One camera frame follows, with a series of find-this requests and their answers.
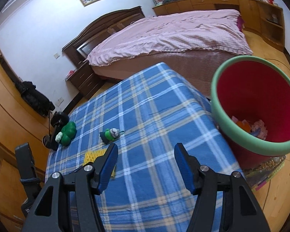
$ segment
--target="shelf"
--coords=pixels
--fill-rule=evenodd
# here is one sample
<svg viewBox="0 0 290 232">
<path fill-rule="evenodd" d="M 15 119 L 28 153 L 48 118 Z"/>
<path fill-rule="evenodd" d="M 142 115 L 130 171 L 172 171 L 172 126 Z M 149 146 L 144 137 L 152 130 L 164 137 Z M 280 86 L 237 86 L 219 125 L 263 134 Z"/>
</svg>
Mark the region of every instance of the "shelf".
<svg viewBox="0 0 290 232">
<path fill-rule="evenodd" d="M 271 42 L 274 43 L 274 44 L 277 44 L 277 45 L 279 45 L 279 46 L 283 46 L 282 43 L 279 43 L 277 40 L 273 40 L 273 39 L 272 39 L 270 36 L 268 36 L 268 35 L 262 34 L 262 36 L 265 37 L 266 39 L 268 39 L 269 41 L 271 41 Z"/>
<path fill-rule="evenodd" d="M 281 25 L 276 24 L 276 23 L 273 23 L 273 22 L 271 22 L 271 21 L 268 21 L 266 18 L 261 18 L 261 19 L 262 19 L 263 21 L 265 21 L 265 22 L 270 23 L 271 25 L 274 25 L 274 26 L 277 26 L 277 27 L 283 29 L 283 27 L 282 27 Z"/>
</svg>

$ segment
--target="yellow cloth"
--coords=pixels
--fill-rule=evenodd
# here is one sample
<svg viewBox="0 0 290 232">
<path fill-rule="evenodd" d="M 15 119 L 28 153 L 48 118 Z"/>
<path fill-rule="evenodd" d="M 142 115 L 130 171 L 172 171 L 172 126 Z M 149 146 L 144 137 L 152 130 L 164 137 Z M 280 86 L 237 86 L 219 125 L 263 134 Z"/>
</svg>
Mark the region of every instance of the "yellow cloth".
<svg viewBox="0 0 290 232">
<path fill-rule="evenodd" d="M 88 162 L 95 162 L 96 158 L 104 155 L 105 152 L 106 152 L 106 149 L 100 149 L 97 151 L 88 151 L 87 153 L 85 153 L 85 159 L 84 159 L 83 166 L 86 165 Z M 113 169 L 111 176 L 115 177 L 115 167 Z"/>
</svg>

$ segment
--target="green bucket rim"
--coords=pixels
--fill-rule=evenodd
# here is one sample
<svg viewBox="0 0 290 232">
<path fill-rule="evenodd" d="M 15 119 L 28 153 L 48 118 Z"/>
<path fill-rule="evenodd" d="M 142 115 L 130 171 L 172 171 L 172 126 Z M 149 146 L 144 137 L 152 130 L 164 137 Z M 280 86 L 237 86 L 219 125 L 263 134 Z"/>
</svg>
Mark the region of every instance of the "green bucket rim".
<svg viewBox="0 0 290 232">
<path fill-rule="evenodd" d="M 211 84 L 212 116 L 222 131 L 241 147 L 265 156 L 281 156 L 290 153 L 290 140 L 285 142 L 270 142 L 256 138 L 241 129 L 223 110 L 217 95 L 217 83 L 223 71 L 234 63 L 241 61 L 255 61 L 271 67 L 277 71 L 290 85 L 290 78 L 271 62 L 256 56 L 241 55 L 225 61 L 215 72 Z"/>
</svg>

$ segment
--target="drawer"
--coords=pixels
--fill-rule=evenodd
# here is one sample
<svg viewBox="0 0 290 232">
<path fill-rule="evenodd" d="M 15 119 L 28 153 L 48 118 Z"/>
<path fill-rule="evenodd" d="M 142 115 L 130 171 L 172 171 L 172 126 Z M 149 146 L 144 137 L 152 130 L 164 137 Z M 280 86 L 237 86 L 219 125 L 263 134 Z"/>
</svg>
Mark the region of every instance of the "drawer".
<svg viewBox="0 0 290 232">
<path fill-rule="evenodd" d="M 76 87 L 79 88 L 91 75 L 93 70 L 90 65 L 82 65 L 68 80 Z"/>
<path fill-rule="evenodd" d="M 200 4 L 193 5 L 193 10 L 215 10 L 215 6 L 213 4 Z"/>
<path fill-rule="evenodd" d="M 212 0 L 190 0 L 192 5 L 211 4 Z"/>
<path fill-rule="evenodd" d="M 224 3 L 224 4 L 235 4 L 239 5 L 238 0 L 211 0 L 212 3 Z"/>
<path fill-rule="evenodd" d="M 101 79 L 95 73 L 92 73 L 89 78 L 78 88 L 83 96 L 86 96 Z"/>
</svg>

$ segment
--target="metal screw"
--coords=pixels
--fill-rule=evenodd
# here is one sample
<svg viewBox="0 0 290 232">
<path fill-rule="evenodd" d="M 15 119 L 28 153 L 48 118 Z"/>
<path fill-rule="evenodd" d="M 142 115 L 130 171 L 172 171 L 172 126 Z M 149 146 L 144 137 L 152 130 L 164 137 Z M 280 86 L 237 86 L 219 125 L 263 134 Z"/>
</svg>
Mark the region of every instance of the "metal screw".
<svg viewBox="0 0 290 232">
<path fill-rule="evenodd" d="M 60 173 L 58 173 L 58 172 L 55 172 L 55 173 L 52 174 L 52 177 L 54 179 L 57 179 L 59 176 L 60 176 Z"/>
<path fill-rule="evenodd" d="M 206 166 L 206 165 L 202 165 L 202 166 L 200 166 L 200 169 L 201 169 L 201 171 L 203 171 L 203 172 L 207 172 L 207 171 L 209 170 L 208 166 Z"/>
<path fill-rule="evenodd" d="M 87 165 L 87 166 L 84 167 L 84 170 L 89 172 L 89 171 L 92 170 L 92 166 L 91 165 Z"/>
<path fill-rule="evenodd" d="M 240 178 L 241 173 L 238 172 L 238 171 L 235 171 L 235 172 L 232 173 L 232 175 L 233 175 L 235 178 Z"/>
</svg>

